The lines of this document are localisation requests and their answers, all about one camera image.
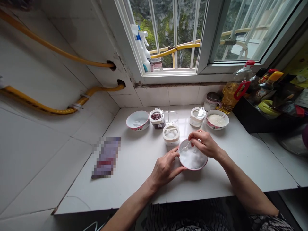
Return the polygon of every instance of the salt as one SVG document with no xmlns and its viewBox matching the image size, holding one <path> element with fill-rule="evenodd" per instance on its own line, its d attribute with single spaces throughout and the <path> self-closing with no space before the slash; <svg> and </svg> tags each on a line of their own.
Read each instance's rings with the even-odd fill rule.
<svg viewBox="0 0 308 231">
<path fill-rule="evenodd" d="M 203 167 L 208 157 L 200 152 L 195 146 L 187 148 L 187 151 L 180 152 L 181 163 L 189 169 L 198 169 Z"/>
<path fill-rule="evenodd" d="M 227 125 L 227 121 L 225 120 L 225 118 L 217 114 L 209 115 L 208 120 L 211 124 L 217 127 L 224 127 Z"/>
</svg>

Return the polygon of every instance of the ceramic bowl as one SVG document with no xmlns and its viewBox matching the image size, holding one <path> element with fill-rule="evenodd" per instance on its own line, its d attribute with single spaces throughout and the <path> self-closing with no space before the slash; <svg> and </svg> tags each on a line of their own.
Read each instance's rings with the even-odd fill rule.
<svg viewBox="0 0 308 231">
<path fill-rule="evenodd" d="M 180 154 L 180 157 L 179 157 L 180 162 L 181 162 L 181 152 L 182 152 L 182 149 L 183 149 L 183 147 L 185 147 L 186 145 L 188 145 L 188 143 L 189 143 L 188 139 L 185 139 L 185 140 L 183 140 L 183 141 L 180 143 L 180 146 L 179 146 L 179 149 L 178 149 L 178 153 Z M 204 165 L 203 165 L 202 167 L 200 167 L 200 168 L 197 168 L 197 169 L 188 168 L 188 167 L 186 167 L 182 162 L 181 162 L 181 164 L 182 164 L 184 167 L 186 167 L 187 169 L 189 169 L 189 170 L 198 171 L 198 170 L 201 170 L 201 169 L 204 168 L 204 166 L 206 165 L 206 163 L 208 162 L 208 160 L 209 160 L 209 158 L 206 157 L 206 161 L 205 161 Z"/>
<path fill-rule="evenodd" d="M 216 115 L 220 115 L 220 116 L 223 116 L 225 115 L 224 112 L 222 111 L 219 111 L 219 110 L 210 110 L 207 114 L 206 114 L 206 124 L 207 126 L 209 126 L 211 129 L 214 129 L 214 130 L 221 130 L 221 129 L 224 129 L 225 127 L 227 127 L 227 125 L 229 124 L 229 117 L 226 115 L 225 117 L 225 121 L 227 122 L 227 124 L 225 126 L 222 126 L 222 127 L 219 127 L 219 126 L 215 126 L 213 124 L 210 123 L 210 121 L 208 120 L 208 116 L 209 115 L 212 115 L 212 114 L 216 114 Z"/>
<path fill-rule="evenodd" d="M 126 119 L 126 125 L 133 131 L 142 131 L 150 124 L 149 114 L 146 111 L 136 111 Z"/>
</svg>

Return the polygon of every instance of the spoon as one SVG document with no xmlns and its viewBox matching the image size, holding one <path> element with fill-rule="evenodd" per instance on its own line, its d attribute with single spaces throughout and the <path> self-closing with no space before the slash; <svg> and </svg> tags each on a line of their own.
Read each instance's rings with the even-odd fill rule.
<svg viewBox="0 0 308 231">
<path fill-rule="evenodd" d="M 191 142 L 192 140 L 189 141 L 188 145 L 182 148 L 182 151 L 185 151 L 185 152 L 188 151 L 188 146 L 190 145 Z"/>
</svg>

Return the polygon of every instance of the yellow bottle cap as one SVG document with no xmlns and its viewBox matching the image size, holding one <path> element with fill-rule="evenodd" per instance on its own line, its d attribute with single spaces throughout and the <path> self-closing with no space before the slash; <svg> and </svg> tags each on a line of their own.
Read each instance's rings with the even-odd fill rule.
<svg viewBox="0 0 308 231">
<path fill-rule="evenodd" d="M 282 75 L 283 75 L 283 72 L 274 72 L 274 73 L 269 77 L 269 80 L 277 81 Z"/>
</svg>

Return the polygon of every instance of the white spray bottle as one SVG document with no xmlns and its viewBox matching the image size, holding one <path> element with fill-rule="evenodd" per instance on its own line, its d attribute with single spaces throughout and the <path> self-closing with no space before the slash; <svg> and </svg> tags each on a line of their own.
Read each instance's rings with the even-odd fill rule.
<svg viewBox="0 0 308 231">
<path fill-rule="evenodd" d="M 140 37 L 139 32 L 138 32 L 138 30 L 140 30 L 140 27 L 138 25 L 131 24 L 131 29 L 132 29 L 132 32 L 133 32 L 134 37 L 135 37 L 135 42 L 136 42 L 136 45 L 137 45 L 137 48 L 138 48 L 138 51 L 139 51 L 139 54 L 140 54 L 140 57 L 141 57 L 141 61 L 142 61 L 142 64 L 143 64 L 144 71 L 150 72 L 151 71 L 151 64 L 145 56 L 143 46 L 142 46 L 143 42 L 141 41 L 141 37 Z"/>
<path fill-rule="evenodd" d="M 141 40 L 142 40 L 141 44 L 142 44 L 142 48 L 144 50 L 145 56 L 146 56 L 147 60 L 150 60 L 151 59 L 151 54 L 150 54 L 150 52 L 147 49 L 149 44 L 148 44 L 148 41 L 145 38 L 145 37 L 148 37 L 149 34 L 148 34 L 147 31 L 139 31 L 139 35 L 140 35 Z"/>
</svg>

